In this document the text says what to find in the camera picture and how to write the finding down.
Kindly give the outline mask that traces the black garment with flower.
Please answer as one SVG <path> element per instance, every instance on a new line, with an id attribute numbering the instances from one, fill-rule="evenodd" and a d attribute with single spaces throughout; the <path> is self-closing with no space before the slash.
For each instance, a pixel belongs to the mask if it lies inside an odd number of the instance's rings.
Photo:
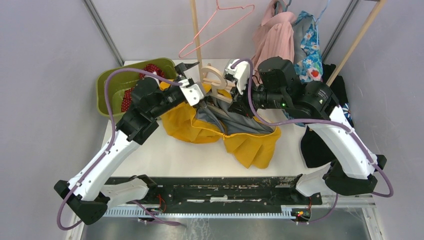
<path id="1" fill-rule="evenodd" d="M 353 127 L 354 123 L 350 112 L 350 104 L 346 92 L 345 81 L 342 76 L 337 75 L 330 88 L 338 98 L 340 105 L 347 112 L 344 113 L 349 124 Z M 305 134 L 300 141 L 300 150 L 308 168 L 318 168 L 335 159 L 332 151 L 316 132 L 306 128 Z"/>

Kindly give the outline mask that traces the green plastic basket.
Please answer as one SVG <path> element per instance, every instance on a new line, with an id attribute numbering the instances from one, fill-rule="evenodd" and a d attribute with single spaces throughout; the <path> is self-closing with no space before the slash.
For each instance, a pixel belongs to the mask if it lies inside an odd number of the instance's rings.
<path id="1" fill-rule="evenodd" d="M 141 69 L 147 64 L 157 65 L 164 71 L 166 79 L 174 80 L 177 77 L 175 72 L 175 63 L 169 58 L 161 57 L 156 59 L 150 59 L 145 61 L 126 61 L 124 67 Z M 109 117 L 109 111 L 107 108 L 107 102 L 105 99 L 105 93 L 108 95 L 109 105 L 115 122 L 118 122 L 125 112 L 121 112 L 121 104 L 124 97 L 125 90 L 128 90 L 136 86 L 136 83 L 140 79 L 140 74 L 137 72 L 123 72 L 113 76 L 109 81 L 107 92 L 105 91 L 106 80 L 109 75 L 116 71 L 116 69 L 110 69 L 103 72 L 97 79 L 96 82 L 96 93 L 97 93 L 97 109 L 98 112 L 104 116 Z"/>

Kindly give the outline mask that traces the blue floral garment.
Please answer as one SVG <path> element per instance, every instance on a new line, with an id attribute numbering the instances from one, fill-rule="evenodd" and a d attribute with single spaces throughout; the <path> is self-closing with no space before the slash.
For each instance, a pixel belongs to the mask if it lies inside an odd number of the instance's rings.
<path id="1" fill-rule="evenodd" d="M 300 83 L 321 81 L 323 63 L 318 33 L 318 21 L 305 11 L 298 16 L 292 12 L 281 12 L 276 15 L 280 33 L 277 40 L 277 55 L 284 60 L 290 60 L 292 67 L 288 79 L 284 81 L 284 91 L 291 94 L 296 91 Z M 297 75 L 300 83 L 294 79 Z"/>

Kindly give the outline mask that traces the pink garment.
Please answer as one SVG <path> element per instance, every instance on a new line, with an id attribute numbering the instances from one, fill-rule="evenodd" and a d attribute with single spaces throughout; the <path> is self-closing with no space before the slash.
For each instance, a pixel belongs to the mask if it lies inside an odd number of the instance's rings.
<path id="1" fill-rule="evenodd" d="M 297 17 L 290 11 L 283 11 L 284 2 L 278 8 L 276 14 L 276 2 L 276 0 L 269 2 L 261 23 L 252 38 L 255 54 L 251 61 L 255 71 L 258 70 L 260 63 L 272 57 L 280 57 L 294 62 L 294 30 L 292 24 L 295 23 Z"/>

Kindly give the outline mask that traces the red polka dot skirt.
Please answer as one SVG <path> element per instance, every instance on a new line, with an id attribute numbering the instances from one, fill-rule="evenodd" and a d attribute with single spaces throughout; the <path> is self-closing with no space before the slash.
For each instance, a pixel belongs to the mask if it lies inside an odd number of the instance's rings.
<path id="1" fill-rule="evenodd" d="M 152 63 L 147 64 L 143 68 L 143 70 L 150 72 L 150 73 L 153 73 L 153 74 L 156 74 L 157 76 L 160 76 L 160 77 L 163 77 L 163 78 L 165 77 L 164 71 L 161 68 L 159 68 L 157 65 L 152 64 Z M 131 87 L 131 88 L 124 91 L 124 96 L 123 96 L 121 107 L 120 107 L 121 112 L 123 112 L 123 113 L 126 112 L 130 107 L 130 104 L 132 102 L 131 92 L 133 90 L 134 90 L 134 87 Z"/>

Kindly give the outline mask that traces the yellow skirt grey lining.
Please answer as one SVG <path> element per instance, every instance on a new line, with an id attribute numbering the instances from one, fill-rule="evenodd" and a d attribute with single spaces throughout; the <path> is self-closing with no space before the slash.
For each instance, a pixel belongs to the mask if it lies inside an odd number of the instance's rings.
<path id="1" fill-rule="evenodd" d="M 228 112 L 229 104 L 222 100 L 216 103 L 222 112 L 211 105 L 196 109 L 185 102 L 179 104 L 161 116 L 166 133 L 192 144 L 222 140 L 226 152 L 245 168 L 267 168 L 282 135 L 281 130 L 264 125 L 255 118 Z"/>

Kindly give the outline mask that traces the pink wire hanger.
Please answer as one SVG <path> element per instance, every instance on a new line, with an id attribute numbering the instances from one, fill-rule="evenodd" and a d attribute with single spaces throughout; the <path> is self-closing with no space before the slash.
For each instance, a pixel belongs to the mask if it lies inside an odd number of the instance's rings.
<path id="1" fill-rule="evenodd" d="M 198 2 L 195 0 L 198 27 L 201 30 L 201 32 L 199 33 L 200 43 L 202 44 L 202 47 L 200 48 L 201 57 L 203 55 L 202 51 L 204 46 L 209 45 L 217 38 L 234 29 L 236 25 L 243 22 L 256 10 L 255 4 L 251 2 L 239 2 L 238 4 L 228 4 L 225 0 L 208 0 L 206 3 L 212 6 L 212 12 L 210 12 L 209 15 L 206 16 L 205 22 L 201 24 L 201 11 L 198 10 Z M 192 21 L 190 3 L 188 2 L 188 4 Z M 192 38 L 179 50 L 177 54 L 177 57 L 179 59 L 188 58 L 190 55 L 195 55 L 195 58 L 197 58 L 196 52 L 194 52 L 194 48 L 196 47 L 195 44 L 187 46 L 187 44 L 192 42 L 194 38 L 193 23 L 192 33 Z"/>

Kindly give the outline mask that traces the wooden clothes rack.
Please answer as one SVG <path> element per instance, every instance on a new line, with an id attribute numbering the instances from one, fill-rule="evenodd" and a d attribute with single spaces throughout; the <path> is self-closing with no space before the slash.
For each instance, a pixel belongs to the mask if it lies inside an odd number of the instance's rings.
<path id="1" fill-rule="evenodd" d="M 340 73 L 343 66 L 346 64 L 347 60 L 349 59 L 349 57 L 351 56 L 353 51 L 356 49 L 359 42 L 361 41 L 361 39 L 363 38 L 363 36 L 367 32 L 367 30 L 369 29 L 370 25 L 374 22 L 375 18 L 377 17 L 377 15 L 379 14 L 379 12 L 382 10 L 382 8 L 384 7 L 384 5 L 386 3 L 387 2 L 385 0 L 376 0 L 375 1 L 375 5 L 374 5 L 373 9 L 371 10 L 368 17 L 364 21 L 362 27 L 358 31 L 357 36 L 355 37 L 353 43 L 349 47 L 349 49 L 346 52 L 345 56 L 343 57 L 342 61 L 337 65 L 337 68 L 332 72 L 331 76 L 327 80 L 326 84 L 328 86 L 332 85 L 332 83 L 336 79 L 337 75 Z M 350 18 L 353 15 L 353 13 L 357 9 L 358 4 L 359 4 L 358 0 L 351 0 L 349 2 L 349 4 L 347 5 L 342 17 L 340 18 L 338 24 L 336 25 L 335 30 L 333 31 L 333 33 L 332 33 L 332 35 L 329 39 L 328 44 L 326 45 L 326 47 L 325 47 L 325 49 L 322 53 L 322 60 L 323 61 L 325 61 L 328 58 L 328 56 L 330 55 L 330 52 L 332 51 L 337 40 L 340 38 L 343 30 L 345 29 L 346 24 L 348 23 L 348 21 L 350 20 Z M 195 44 L 195 48 L 194 48 L 193 51 L 196 52 L 197 61 L 201 63 L 202 62 L 201 47 L 203 45 L 200 43 L 200 37 L 199 37 L 201 30 L 199 29 L 199 25 L 198 25 L 196 1 L 190 0 L 189 5 L 190 5 L 190 8 L 191 8 L 191 18 L 192 18 L 192 26 L 193 26 L 194 37 L 193 37 L 192 42 L 188 43 L 187 46 L 189 47 L 190 45 Z"/>

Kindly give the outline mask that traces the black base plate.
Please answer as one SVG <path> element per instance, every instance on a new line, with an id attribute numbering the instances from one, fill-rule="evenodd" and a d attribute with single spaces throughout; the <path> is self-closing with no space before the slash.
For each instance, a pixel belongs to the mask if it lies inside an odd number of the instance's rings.
<path id="1" fill-rule="evenodd" d="M 294 177 L 152 177 L 155 186 L 139 200 L 166 214 L 276 214 L 282 206 L 321 205 L 320 193 L 295 192 Z"/>

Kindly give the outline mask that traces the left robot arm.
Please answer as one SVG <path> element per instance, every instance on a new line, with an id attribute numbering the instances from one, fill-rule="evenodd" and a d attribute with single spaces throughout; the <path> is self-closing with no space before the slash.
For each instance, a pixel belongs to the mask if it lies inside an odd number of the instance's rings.
<path id="1" fill-rule="evenodd" d="M 119 184 L 108 180 L 123 161 L 158 128 L 158 118 L 181 103 L 197 105 L 205 97 L 201 84 L 185 72 L 193 63 L 175 66 L 176 79 L 169 80 L 145 71 L 131 92 L 129 109 L 119 121 L 113 121 L 112 134 L 92 160 L 70 180 L 59 180 L 54 190 L 86 225 L 97 222 L 107 210 L 128 202 L 138 203 L 156 187 L 146 175 L 130 177 Z"/>

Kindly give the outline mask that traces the wooden hanger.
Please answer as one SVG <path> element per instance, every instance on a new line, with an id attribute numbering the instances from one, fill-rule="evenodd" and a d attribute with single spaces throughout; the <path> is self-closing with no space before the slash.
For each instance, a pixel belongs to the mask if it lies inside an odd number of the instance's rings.
<path id="1" fill-rule="evenodd" d="M 203 74 L 201 82 L 211 87 L 211 96 L 229 104 L 227 111 L 239 114 L 248 118 L 255 118 L 267 126 L 276 126 L 276 123 L 269 122 L 257 112 L 258 109 L 277 109 L 281 105 L 276 95 L 272 95 L 264 90 L 253 89 L 253 69 L 250 66 L 250 78 L 243 95 L 236 93 L 235 84 L 224 78 L 224 72 L 212 67 L 204 66 L 200 72 Z"/>

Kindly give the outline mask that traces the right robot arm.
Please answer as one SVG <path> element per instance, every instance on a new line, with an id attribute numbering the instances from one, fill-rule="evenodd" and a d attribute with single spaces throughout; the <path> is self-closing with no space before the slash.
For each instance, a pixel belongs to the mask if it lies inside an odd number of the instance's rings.
<path id="1" fill-rule="evenodd" d="M 375 173 L 383 174 L 387 159 L 366 147 L 329 86 L 301 82 L 293 63 L 279 56 L 258 67 L 248 58 L 236 59 L 225 68 L 224 77 L 235 84 L 233 111 L 257 117 L 259 109 L 284 110 L 290 116 L 286 124 L 306 125 L 332 153 L 328 166 L 295 179 L 296 192 L 305 197 L 325 190 L 342 196 L 376 194 Z"/>

